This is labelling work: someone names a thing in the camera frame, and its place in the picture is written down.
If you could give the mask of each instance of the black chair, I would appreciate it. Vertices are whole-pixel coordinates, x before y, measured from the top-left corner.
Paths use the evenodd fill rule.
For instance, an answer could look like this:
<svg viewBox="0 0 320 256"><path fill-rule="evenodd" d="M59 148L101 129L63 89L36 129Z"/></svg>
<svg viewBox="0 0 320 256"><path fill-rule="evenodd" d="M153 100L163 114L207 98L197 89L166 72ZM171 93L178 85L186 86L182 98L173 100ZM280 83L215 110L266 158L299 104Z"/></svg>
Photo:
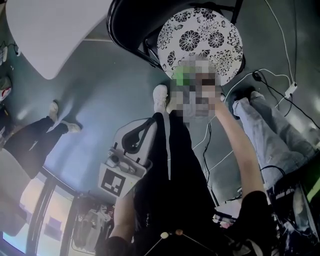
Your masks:
<svg viewBox="0 0 320 256"><path fill-rule="evenodd" d="M195 0L113 0L108 12L106 27L111 40L118 46L162 70L158 59L157 40L164 23L174 14L188 8L201 7L220 13L233 13L231 23L235 24L243 0L236 0L235 6L217 5L214 2L195 3ZM243 57L240 73L245 65Z"/></svg>

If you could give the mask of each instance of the black sleeve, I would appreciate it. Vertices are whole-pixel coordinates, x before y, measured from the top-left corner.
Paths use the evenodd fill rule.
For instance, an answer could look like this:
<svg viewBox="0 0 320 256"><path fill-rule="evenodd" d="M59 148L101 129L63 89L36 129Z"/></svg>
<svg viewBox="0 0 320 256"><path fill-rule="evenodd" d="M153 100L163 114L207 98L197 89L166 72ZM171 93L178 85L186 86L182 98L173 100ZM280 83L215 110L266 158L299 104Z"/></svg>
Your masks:
<svg viewBox="0 0 320 256"><path fill-rule="evenodd" d="M237 242L250 239L260 247L263 255L271 255L276 225L265 193L254 191L243 198L239 217L227 233Z"/></svg>
<svg viewBox="0 0 320 256"><path fill-rule="evenodd" d="M130 244L121 237L112 236L105 244L105 254L103 256L128 256Z"/></svg>

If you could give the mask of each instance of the floor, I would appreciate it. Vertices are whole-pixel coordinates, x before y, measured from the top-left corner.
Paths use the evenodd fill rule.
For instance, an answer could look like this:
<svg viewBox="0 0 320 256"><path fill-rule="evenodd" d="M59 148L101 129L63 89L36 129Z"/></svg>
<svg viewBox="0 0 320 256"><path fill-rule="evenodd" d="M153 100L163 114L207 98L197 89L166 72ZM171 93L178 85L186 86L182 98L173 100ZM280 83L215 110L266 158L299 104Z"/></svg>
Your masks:
<svg viewBox="0 0 320 256"><path fill-rule="evenodd" d="M320 87L317 86L320 80L319 13L316 0L295 0L295 67L293 1L269 0L269 3L283 28L292 71L295 72L296 68L298 89L293 96L294 102L320 124ZM234 1L223 2L232 5ZM242 37L246 66L240 75L223 87L225 92L245 74L260 68L289 75L282 34L264 0L243 1L236 26ZM13 42L5 15L1 18L0 29L4 32L0 41ZM153 114L152 92L160 83L169 84L166 74L111 42L91 41L82 42L52 80L44 79L23 55L16 57L12 50L8 61L0 67L0 76L4 74L9 74L13 83L13 91L4 103L17 124L26 125L46 116L49 103L57 100L60 119L66 118L82 126L82 132L66 134L60 139L47 157L45 168L77 191L90 191L114 202L113 197L97 187L100 163L106 161L108 148L119 127ZM285 78L265 75L269 85L282 93L286 91L289 85ZM244 84L255 86L268 101L276 104L263 84L250 76L239 86ZM288 108L287 102L280 104L281 112L286 113ZM314 125L299 110L293 107L287 118L307 139L317 143L318 131L312 131ZM193 145L203 139L206 125L206 119L190 124ZM194 150L201 163L204 147L205 143L202 143ZM215 118L206 153L209 168L230 152L227 136ZM211 170L209 185L220 203L238 194L240 175L233 154Z"/></svg>

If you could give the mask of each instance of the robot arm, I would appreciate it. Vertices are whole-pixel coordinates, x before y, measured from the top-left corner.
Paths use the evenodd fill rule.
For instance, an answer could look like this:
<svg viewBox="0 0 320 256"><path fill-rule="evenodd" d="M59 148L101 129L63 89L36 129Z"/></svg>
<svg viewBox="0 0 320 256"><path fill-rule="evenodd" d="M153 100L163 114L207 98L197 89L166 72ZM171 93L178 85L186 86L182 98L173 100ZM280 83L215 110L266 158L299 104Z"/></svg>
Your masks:
<svg viewBox="0 0 320 256"><path fill-rule="evenodd" d="M157 131L153 118L135 120L115 134L108 159L100 165L98 187L123 198L152 167L148 160Z"/></svg>

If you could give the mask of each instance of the black pants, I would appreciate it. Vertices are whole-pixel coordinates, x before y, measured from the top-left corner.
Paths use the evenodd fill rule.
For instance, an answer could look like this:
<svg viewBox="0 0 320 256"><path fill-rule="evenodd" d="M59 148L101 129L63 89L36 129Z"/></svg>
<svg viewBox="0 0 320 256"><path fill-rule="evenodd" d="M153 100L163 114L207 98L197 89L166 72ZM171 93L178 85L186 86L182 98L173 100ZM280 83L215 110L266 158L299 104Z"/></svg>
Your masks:
<svg viewBox="0 0 320 256"><path fill-rule="evenodd" d="M50 117L42 118L19 130L4 145L4 148L13 155L31 179L37 176L47 155L55 147L60 137L68 132L68 127L63 123L47 132L53 125L54 122Z"/></svg>
<svg viewBox="0 0 320 256"><path fill-rule="evenodd" d="M155 113L153 118L157 123L149 155L153 167L136 186L136 230L152 224L181 228L197 218L212 219L215 204L182 117L177 116L176 111L169 115L171 180L168 177L164 118L161 113Z"/></svg>

